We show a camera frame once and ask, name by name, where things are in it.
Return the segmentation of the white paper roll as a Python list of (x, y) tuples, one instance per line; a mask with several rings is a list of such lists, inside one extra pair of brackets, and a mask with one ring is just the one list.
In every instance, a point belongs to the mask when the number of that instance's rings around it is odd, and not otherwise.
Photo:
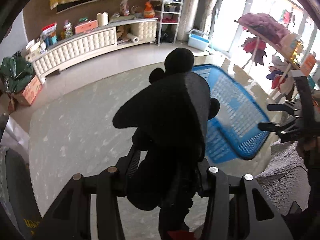
[(128, 33), (127, 38), (133, 43), (139, 42), (139, 37), (136, 35), (133, 35), (132, 33)]

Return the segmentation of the clothes drying rack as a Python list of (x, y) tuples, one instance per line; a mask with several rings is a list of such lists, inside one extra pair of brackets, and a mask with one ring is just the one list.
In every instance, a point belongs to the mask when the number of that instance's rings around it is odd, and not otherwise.
[(267, 46), (271, 46), (276, 53), (280, 54), (280, 56), (272, 55), (272, 66), (269, 66), (269, 74), (266, 76), (268, 80), (272, 81), (270, 97), (272, 98), (276, 93), (279, 93), (280, 99), (292, 99), (295, 82), (289, 72), (300, 70), (304, 76), (308, 77), (317, 63), (316, 54), (311, 53), (304, 60), (301, 60), (303, 42), (299, 36), (290, 32), (269, 14), (247, 13), (235, 23), (254, 35), (245, 39), (241, 46), (246, 53), (251, 54), (249, 61), (255, 66), (264, 64)]

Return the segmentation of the light blue storage bin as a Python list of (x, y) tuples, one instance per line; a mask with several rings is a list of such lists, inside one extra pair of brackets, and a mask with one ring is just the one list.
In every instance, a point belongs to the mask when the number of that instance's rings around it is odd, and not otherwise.
[(200, 51), (206, 51), (209, 47), (209, 44), (209, 36), (204, 34), (202, 31), (192, 29), (189, 32), (187, 43), (189, 47), (198, 49)]

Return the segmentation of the cardboard box with print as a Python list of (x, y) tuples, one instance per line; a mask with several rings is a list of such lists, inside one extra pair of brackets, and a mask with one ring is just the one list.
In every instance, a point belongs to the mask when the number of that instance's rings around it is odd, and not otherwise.
[(31, 106), (41, 90), (42, 83), (35, 75), (33, 79), (27, 84), (24, 90), (22, 90), (18, 94), (14, 94), (14, 98), (20, 105)]

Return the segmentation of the person in black shirt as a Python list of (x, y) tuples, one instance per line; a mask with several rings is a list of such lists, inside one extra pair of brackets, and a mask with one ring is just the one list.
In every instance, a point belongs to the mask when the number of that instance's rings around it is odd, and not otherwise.
[(42, 219), (28, 164), (16, 151), (1, 147), (1, 205), (24, 239), (32, 239)]

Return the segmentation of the pink storage box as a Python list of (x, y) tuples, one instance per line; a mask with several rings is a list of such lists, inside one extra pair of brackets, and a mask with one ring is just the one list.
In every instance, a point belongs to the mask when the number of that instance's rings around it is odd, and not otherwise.
[(77, 26), (74, 27), (74, 30), (76, 34), (80, 34), (91, 31), (97, 27), (99, 27), (98, 20), (91, 20), (79, 23)]

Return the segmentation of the white tufted TV cabinet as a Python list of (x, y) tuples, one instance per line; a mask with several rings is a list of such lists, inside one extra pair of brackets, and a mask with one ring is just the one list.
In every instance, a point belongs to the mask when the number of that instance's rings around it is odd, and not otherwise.
[[(139, 37), (133, 43), (127, 38), (132, 33)], [(88, 33), (77, 34), (51, 46), (45, 53), (32, 59), (35, 73), (42, 84), (53, 72), (115, 50), (153, 43), (156, 41), (157, 19), (142, 18), (110, 23)]]

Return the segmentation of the cream cylinder jar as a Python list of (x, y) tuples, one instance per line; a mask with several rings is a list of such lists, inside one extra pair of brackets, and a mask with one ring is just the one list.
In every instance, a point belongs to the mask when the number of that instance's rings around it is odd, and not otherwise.
[(108, 25), (108, 13), (107, 12), (99, 12), (97, 14), (97, 22), (99, 27), (103, 27)]

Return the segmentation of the white metal shelf rack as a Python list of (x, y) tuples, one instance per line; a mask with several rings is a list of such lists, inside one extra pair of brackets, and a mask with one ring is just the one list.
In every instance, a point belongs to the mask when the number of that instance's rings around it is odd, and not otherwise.
[(157, 44), (175, 43), (184, 0), (149, 0), (157, 18)]

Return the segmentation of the orange snack bag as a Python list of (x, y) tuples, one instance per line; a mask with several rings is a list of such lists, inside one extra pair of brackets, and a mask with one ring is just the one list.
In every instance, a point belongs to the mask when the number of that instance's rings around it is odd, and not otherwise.
[(144, 15), (144, 18), (154, 18), (155, 17), (155, 11), (153, 9), (152, 4), (149, 1), (147, 1), (145, 3), (145, 9), (144, 9), (143, 15)]

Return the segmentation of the blue plastic basket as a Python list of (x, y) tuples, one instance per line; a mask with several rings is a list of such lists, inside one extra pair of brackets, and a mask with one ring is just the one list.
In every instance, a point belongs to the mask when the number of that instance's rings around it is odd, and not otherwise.
[(233, 159), (252, 160), (269, 136), (258, 128), (268, 116), (245, 88), (220, 67), (201, 64), (193, 72), (203, 77), (212, 98), (220, 103), (216, 117), (208, 121), (206, 157), (212, 163)]

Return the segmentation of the black plush toy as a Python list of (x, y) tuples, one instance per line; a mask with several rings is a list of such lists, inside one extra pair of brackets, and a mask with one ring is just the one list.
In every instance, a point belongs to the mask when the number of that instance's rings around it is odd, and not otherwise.
[(125, 102), (112, 120), (115, 128), (135, 128), (132, 142), (146, 151), (126, 195), (140, 210), (159, 207), (162, 239), (194, 238), (185, 217), (200, 184), (198, 164), (206, 151), (207, 123), (220, 109), (193, 66), (189, 49), (174, 49), (164, 67), (150, 73), (148, 87)]

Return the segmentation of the green plastic bag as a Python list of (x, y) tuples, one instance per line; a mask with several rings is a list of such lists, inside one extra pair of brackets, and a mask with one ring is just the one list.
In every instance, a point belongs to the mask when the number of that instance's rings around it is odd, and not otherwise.
[(35, 76), (33, 65), (17, 51), (11, 57), (5, 57), (1, 64), (3, 92), (18, 94), (23, 91)]

